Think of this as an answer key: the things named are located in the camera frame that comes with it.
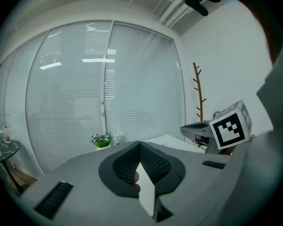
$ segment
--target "wooden coat rack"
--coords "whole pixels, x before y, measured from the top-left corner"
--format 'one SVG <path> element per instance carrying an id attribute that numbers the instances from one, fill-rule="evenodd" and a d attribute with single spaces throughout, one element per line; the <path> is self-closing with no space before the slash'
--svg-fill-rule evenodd
<path id="1" fill-rule="evenodd" d="M 196 83 L 198 88 L 195 88 L 195 90 L 198 90 L 199 92 L 199 102 L 200 102 L 200 108 L 197 107 L 198 110 L 200 110 L 200 115 L 198 113 L 196 113 L 199 117 L 200 117 L 200 121 L 203 121 L 203 107 L 202 107 L 202 103 L 206 100 L 206 98 L 204 100 L 202 100 L 202 94 L 201 94 L 201 86 L 200 86 L 200 80 L 199 80 L 199 74 L 201 72 L 201 70 L 199 70 L 199 72 L 197 71 L 197 69 L 199 68 L 199 66 L 196 66 L 196 64 L 193 62 L 193 66 L 194 66 L 194 70 L 195 70 L 195 74 L 196 74 L 196 79 L 193 79 Z"/>

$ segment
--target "black glass tabletop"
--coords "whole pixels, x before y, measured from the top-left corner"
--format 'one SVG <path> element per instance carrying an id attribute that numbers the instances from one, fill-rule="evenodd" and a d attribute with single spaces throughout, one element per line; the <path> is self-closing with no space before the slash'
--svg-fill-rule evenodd
<path id="1" fill-rule="evenodd" d="M 20 149 L 20 147 L 21 143 L 19 141 L 11 140 L 10 143 L 6 143 L 2 139 L 0 139 L 0 150 L 2 153 L 0 162 L 3 162 L 4 160 L 10 158 Z"/>

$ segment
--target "bottle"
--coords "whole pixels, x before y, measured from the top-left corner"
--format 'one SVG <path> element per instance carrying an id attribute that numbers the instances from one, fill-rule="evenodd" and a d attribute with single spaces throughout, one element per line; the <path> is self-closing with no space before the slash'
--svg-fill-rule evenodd
<path id="1" fill-rule="evenodd" d="M 3 126 L 3 140 L 6 142 L 7 127 Z"/>
<path id="2" fill-rule="evenodd" d="M 6 142 L 6 143 L 10 143 L 10 139 L 9 139 L 8 134 L 5 134 L 5 142 Z"/>

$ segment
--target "window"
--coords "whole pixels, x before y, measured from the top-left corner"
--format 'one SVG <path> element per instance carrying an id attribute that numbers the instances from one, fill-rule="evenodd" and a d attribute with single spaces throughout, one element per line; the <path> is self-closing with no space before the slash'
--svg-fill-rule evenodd
<path id="1" fill-rule="evenodd" d="M 45 34 L 16 50 L 10 65 L 4 93 L 4 121 L 11 139 L 18 140 L 22 149 L 11 160 L 17 167 L 35 178 L 44 176 L 34 155 L 28 136 L 25 116 L 25 96 L 30 69 Z"/>
<path id="2" fill-rule="evenodd" d="M 4 111 L 3 111 L 3 102 L 4 102 L 4 93 L 5 85 L 8 76 L 9 67 L 13 61 L 15 51 L 11 53 L 1 64 L 0 66 L 0 129 L 5 125 L 4 123 Z"/>
<path id="3" fill-rule="evenodd" d="M 38 161 L 48 173 L 95 150 L 102 133 L 100 83 L 111 22 L 70 24 L 51 30 L 28 80 L 26 116 Z"/>
<path id="4" fill-rule="evenodd" d="M 105 107 L 109 132 L 124 141 L 169 134 L 182 139 L 184 95 L 174 42 L 126 24 L 113 26 L 106 63 Z"/>

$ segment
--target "flowers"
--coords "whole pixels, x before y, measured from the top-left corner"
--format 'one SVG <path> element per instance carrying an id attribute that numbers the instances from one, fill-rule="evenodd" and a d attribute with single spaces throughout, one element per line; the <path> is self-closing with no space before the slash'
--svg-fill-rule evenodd
<path id="1" fill-rule="evenodd" d="M 111 133 L 107 132 L 105 135 L 96 134 L 95 136 L 91 137 L 91 143 L 99 148 L 109 146 L 111 141 Z"/>

